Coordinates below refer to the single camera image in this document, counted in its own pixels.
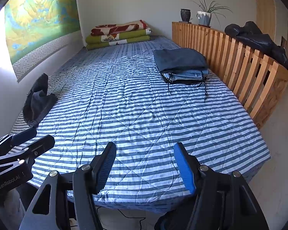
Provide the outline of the dark navy trousers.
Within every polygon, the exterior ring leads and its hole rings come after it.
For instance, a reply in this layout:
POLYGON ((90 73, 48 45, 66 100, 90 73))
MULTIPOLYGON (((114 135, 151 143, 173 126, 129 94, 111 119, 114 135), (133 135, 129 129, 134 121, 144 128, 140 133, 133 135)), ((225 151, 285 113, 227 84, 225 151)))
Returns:
POLYGON ((208 69, 205 56, 191 48, 154 50, 153 55, 161 73, 208 69))

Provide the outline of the dark grey crumpled garment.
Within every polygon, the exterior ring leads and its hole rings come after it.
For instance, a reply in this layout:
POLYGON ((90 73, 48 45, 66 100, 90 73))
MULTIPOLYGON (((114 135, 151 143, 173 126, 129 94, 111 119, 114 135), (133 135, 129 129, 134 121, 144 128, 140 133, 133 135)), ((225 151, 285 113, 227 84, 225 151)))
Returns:
POLYGON ((55 94, 47 93, 48 75, 43 73, 30 89, 22 109, 23 119, 28 126, 38 127, 58 101, 55 94))

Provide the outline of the blue white striped bedspread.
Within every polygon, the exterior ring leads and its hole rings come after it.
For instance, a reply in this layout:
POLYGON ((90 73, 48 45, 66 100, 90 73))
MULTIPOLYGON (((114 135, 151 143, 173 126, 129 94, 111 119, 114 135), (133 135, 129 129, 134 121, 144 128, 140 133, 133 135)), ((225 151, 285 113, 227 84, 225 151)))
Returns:
POLYGON ((153 51, 175 49, 164 37, 141 43, 81 50, 48 81, 57 103, 37 128, 55 146, 39 156, 30 184, 50 171, 69 173, 90 163, 107 143, 116 158, 95 204, 152 212, 172 210, 189 191, 173 147, 183 143, 214 171, 239 171, 251 181, 270 151, 233 92, 213 73, 202 85, 168 85, 153 51))

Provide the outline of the wooden slatted railing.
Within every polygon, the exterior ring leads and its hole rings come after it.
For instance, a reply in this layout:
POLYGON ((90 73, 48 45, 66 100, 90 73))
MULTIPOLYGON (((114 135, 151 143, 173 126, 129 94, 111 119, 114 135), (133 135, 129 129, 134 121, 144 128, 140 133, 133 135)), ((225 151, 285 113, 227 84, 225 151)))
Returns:
POLYGON ((288 70, 266 56, 205 26, 172 22, 172 40, 205 56, 209 68, 235 94, 258 129, 262 128, 288 85, 288 70))

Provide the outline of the folded green red blankets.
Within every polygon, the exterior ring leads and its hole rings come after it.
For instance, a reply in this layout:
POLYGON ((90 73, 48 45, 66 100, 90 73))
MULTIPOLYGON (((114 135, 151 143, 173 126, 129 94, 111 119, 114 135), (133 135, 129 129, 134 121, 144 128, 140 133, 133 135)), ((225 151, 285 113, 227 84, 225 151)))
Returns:
POLYGON ((87 50, 150 40, 151 28, 137 20, 123 24, 104 24, 92 28, 86 37, 87 50))

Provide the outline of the black jacket on railing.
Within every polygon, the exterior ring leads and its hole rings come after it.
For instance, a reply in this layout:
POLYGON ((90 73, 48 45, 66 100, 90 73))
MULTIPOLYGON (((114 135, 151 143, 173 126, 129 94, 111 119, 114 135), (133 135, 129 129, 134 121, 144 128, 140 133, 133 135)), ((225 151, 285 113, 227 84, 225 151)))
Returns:
POLYGON ((246 22, 244 26, 230 24, 225 27, 225 33, 238 42, 242 42, 255 50, 259 50, 264 55, 273 58, 288 70, 286 49, 278 46, 269 34, 263 34, 253 21, 246 22))

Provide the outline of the potted plant white pot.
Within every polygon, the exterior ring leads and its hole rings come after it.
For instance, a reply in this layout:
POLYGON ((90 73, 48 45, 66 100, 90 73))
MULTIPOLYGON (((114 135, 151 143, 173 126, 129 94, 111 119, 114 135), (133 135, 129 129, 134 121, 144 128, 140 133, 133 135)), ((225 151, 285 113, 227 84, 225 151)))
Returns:
POLYGON ((232 10, 228 6, 223 6, 220 3, 217 3, 217 1, 211 1, 208 3, 206 0, 199 0, 199 2, 194 1, 194 3, 198 5, 200 9, 197 11, 197 20, 199 25, 202 26, 210 27, 212 15, 214 15, 218 23, 221 24, 218 16, 223 16, 226 18, 222 11, 232 13, 232 10))

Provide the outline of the dark ceramic vase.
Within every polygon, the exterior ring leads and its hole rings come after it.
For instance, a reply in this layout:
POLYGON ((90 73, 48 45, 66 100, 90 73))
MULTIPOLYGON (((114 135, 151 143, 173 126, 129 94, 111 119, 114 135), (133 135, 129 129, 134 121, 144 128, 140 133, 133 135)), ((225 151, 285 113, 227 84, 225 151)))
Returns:
POLYGON ((191 10, 190 9, 181 9, 180 16, 182 22, 189 23, 191 18, 191 10))

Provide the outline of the wooden door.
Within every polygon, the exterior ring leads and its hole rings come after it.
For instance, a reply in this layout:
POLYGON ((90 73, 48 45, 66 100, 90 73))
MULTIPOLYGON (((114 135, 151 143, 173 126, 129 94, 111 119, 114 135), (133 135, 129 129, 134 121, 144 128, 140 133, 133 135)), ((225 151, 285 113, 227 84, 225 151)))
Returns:
POLYGON ((276 6, 275 0, 256 0, 256 24, 264 34, 275 40, 276 6))

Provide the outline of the landscape wall tapestry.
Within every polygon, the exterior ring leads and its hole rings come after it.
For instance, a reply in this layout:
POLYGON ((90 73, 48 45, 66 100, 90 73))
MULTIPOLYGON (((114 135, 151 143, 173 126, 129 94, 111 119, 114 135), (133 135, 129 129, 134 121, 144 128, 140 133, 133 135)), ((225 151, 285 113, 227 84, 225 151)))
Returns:
POLYGON ((49 56, 82 39, 76 0, 9 0, 5 28, 19 81, 49 56))

